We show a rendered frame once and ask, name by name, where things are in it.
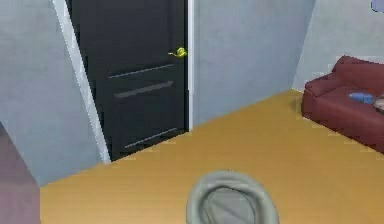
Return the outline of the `black room door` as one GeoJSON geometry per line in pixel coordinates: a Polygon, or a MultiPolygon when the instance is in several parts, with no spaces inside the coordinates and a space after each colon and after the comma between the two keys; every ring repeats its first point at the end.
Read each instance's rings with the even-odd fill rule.
{"type": "Polygon", "coordinates": [[[110,158],[187,131],[187,0],[66,0],[110,158]]]}

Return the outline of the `grey round bin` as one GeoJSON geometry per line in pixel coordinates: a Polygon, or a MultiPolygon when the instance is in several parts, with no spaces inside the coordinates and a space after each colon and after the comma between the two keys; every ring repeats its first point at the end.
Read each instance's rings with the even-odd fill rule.
{"type": "Polygon", "coordinates": [[[190,191],[186,224],[280,224],[267,190],[253,178],[220,170],[202,176],[190,191]]]}

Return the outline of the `dark red sofa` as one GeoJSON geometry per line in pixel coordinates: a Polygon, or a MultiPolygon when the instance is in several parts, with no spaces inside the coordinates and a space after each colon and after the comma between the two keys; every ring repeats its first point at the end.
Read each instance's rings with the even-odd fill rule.
{"type": "Polygon", "coordinates": [[[302,116],[384,154],[384,114],[351,93],[384,94],[384,64],[342,56],[332,71],[305,84],[302,116]]]}

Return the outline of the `blue object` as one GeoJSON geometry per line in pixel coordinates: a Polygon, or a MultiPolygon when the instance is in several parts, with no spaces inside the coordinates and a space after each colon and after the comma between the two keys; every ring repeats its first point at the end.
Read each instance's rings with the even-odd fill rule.
{"type": "Polygon", "coordinates": [[[355,100],[357,102],[365,103],[365,104],[372,104],[373,103],[373,96],[371,94],[356,92],[351,93],[349,95],[349,98],[352,100],[355,100]]]}

